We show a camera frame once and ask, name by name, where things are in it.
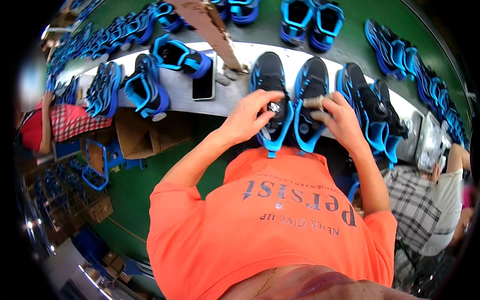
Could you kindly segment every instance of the shoe insole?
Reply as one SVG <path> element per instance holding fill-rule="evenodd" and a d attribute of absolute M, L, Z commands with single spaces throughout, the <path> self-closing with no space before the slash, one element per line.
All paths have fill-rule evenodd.
<path fill-rule="evenodd" d="M 159 56 L 163 58 L 163 63 L 165 65 L 177 66 L 179 63 L 180 57 L 185 52 L 178 48 L 175 45 L 167 43 L 165 46 L 161 47 L 158 51 Z"/>
<path fill-rule="evenodd" d="M 141 98 L 147 99 L 147 92 L 145 91 L 144 85 L 142 84 L 142 80 L 140 78 L 135 80 L 133 83 L 133 92 Z"/>
<path fill-rule="evenodd" d="M 302 23 L 307 12 L 308 6 L 300 1 L 294 2 L 288 6 L 288 18 L 295 23 Z"/>
<path fill-rule="evenodd" d="M 333 32 L 336 22 L 338 20 L 337 13 L 331 8 L 327 8 L 321 13 L 322 28 L 324 30 Z"/>

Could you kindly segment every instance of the hand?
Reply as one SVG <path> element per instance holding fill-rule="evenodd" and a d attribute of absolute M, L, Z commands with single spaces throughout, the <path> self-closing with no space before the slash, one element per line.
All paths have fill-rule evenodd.
<path fill-rule="evenodd" d="M 279 102 L 285 97 L 283 92 L 256 90 L 240 99 L 222 126 L 217 129 L 221 138 L 230 146 L 249 140 L 275 116 L 267 111 L 269 102 Z"/>
<path fill-rule="evenodd" d="M 48 108 L 50 107 L 50 103 L 52 103 L 53 100 L 53 92 L 51 91 L 46 91 L 45 94 L 43 95 L 42 99 L 42 107 L 43 108 Z"/>
<path fill-rule="evenodd" d="M 322 106 L 328 113 L 313 111 L 312 118 L 323 122 L 350 155 L 363 150 L 370 151 L 353 108 L 339 92 L 332 93 L 332 99 L 333 101 L 328 98 L 322 100 Z"/>
<path fill-rule="evenodd" d="M 440 177 L 440 167 L 438 164 L 433 165 L 432 174 L 430 175 L 430 181 L 437 183 L 438 178 Z"/>

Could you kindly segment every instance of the woman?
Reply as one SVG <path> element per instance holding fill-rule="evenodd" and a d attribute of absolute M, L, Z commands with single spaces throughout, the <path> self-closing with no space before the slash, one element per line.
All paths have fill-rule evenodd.
<path fill-rule="evenodd" d="M 428 175 L 412 166 L 398 166 L 385 175 L 398 240 L 423 256 L 463 240 L 475 206 L 462 208 L 463 169 L 471 170 L 470 154 L 453 144 L 444 174 L 435 165 Z"/>
<path fill-rule="evenodd" d="M 15 108 L 15 125 L 20 144 L 41 154 L 51 151 L 52 141 L 64 142 L 74 136 L 111 125 L 112 119 L 92 118 L 84 108 L 70 104 L 50 107 L 54 94 L 45 92 L 42 102 L 31 112 Z"/>
<path fill-rule="evenodd" d="M 275 115 L 257 113 L 283 92 L 241 99 L 163 177 L 150 196 L 147 251 L 167 299 L 412 299 L 390 288 L 396 220 L 355 112 L 340 93 L 324 99 L 324 122 L 355 162 L 364 218 L 335 186 L 323 156 L 283 146 L 276 158 L 246 150 L 224 185 L 201 201 L 196 185 L 224 151 Z"/>

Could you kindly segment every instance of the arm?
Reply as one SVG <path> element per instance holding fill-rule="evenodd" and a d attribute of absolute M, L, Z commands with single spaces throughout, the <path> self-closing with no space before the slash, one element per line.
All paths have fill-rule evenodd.
<path fill-rule="evenodd" d="M 352 107 L 339 92 L 332 93 L 332 100 L 324 98 L 322 106 L 333 118 L 329 113 L 321 111 L 313 111 L 312 118 L 322 121 L 350 153 L 359 175 L 364 217 L 379 211 L 390 212 L 387 186 Z"/>
<path fill-rule="evenodd" d="M 269 102 L 278 102 L 285 95 L 282 92 L 257 90 L 238 101 L 225 122 L 211 132 L 200 144 L 176 163 L 160 182 L 176 183 L 185 187 L 197 185 L 200 178 L 220 155 L 231 146 L 247 141 L 256 135 L 275 115 L 265 111 Z"/>
<path fill-rule="evenodd" d="M 42 141 L 39 153 L 48 154 L 52 144 L 52 127 L 50 124 L 50 103 L 53 99 L 52 92 L 46 92 L 42 100 Z"/>
<path fill-rule="evenodd" d="M 470 168 L 470 153 L 459 144 L 453 144 L 448 154 L 447 173 L 452 173 L 460 169 Z"/>

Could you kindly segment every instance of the gold necklace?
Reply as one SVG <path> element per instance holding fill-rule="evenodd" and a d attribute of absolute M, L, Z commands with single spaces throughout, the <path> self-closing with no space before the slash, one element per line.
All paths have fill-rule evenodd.
<path fill-rule="evenodd" d="M 273 272 L 270 274 L 270 276 L 267 278 L 267 280 L 265 280 L 264 284 L 262 284 L 262 287 L 258 290 L 258 292 L 255 294 L 255 296 L 252 299 L 255 299 L 255 297 L 258 296 L 258 293 L 260 293 L 260 291 L 265 287 L 267 282 L 270 280 L 270 278 L 272 278 L 273 274 L 275 274 L 275 272 L 278 270 L 278 268 L 279 267 L 276 267 L 275 270 L 273 270 Z"/>

